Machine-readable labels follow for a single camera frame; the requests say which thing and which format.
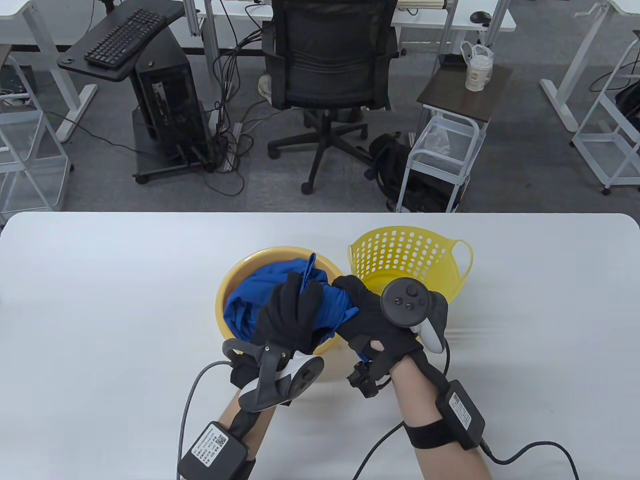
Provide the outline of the person's left hand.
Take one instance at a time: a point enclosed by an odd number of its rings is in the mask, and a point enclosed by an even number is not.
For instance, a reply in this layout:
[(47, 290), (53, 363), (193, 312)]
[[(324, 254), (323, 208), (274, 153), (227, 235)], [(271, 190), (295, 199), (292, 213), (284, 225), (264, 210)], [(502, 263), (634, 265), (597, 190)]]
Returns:
[(251, 343), (285, 351), (277, 371), (285, 368), (296, 351), (312, 354), (330, 333), (327, 327), (317, 327), (315, 323), (323, 302), (322, 284), (311, 279), (302, 288), (302, 283), (301, 274), (288, 273), (286, 282), (274, 289), (268, 304), (258, 313)]

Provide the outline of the person's right hand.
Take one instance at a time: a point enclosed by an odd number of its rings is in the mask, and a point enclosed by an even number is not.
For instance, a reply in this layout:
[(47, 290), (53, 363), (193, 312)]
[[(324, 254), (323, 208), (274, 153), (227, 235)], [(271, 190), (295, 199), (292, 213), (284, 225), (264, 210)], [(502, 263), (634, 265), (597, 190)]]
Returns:
[(384, 315), (379, 295), (354, 275), (339, 276), (332, 286), (344, 290), (358, 313), (340, 325), (336, 333), (364, 362), (370, 362), (379, 380), (406, 356), (423, 346), (409, 329), (398, 327)]

